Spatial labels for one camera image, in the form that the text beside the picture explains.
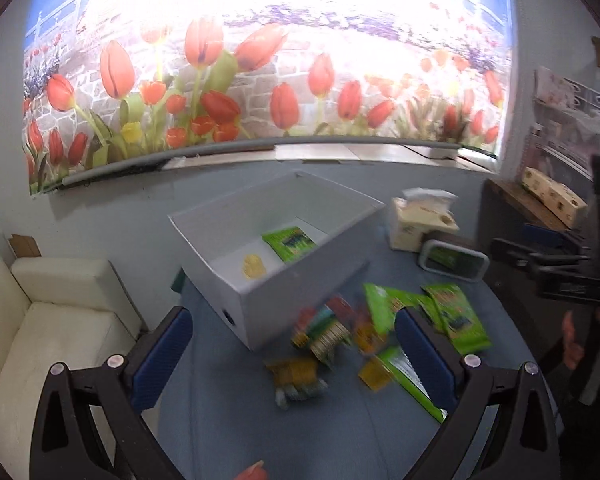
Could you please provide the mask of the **person's right hand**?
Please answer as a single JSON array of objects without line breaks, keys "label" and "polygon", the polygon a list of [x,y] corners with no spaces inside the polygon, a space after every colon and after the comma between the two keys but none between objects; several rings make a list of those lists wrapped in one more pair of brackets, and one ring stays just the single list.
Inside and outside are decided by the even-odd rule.
[{"label": "person's right hand", "polygon": [[[600,309],[595,312],[595,317],[600,322]],[[584,356],[584,347],[580,343],[574,322],[573,310],[569,310],[562,318],[562,341],[564,342],[564,357],[562,362],[568,370],[575,370]]]}]

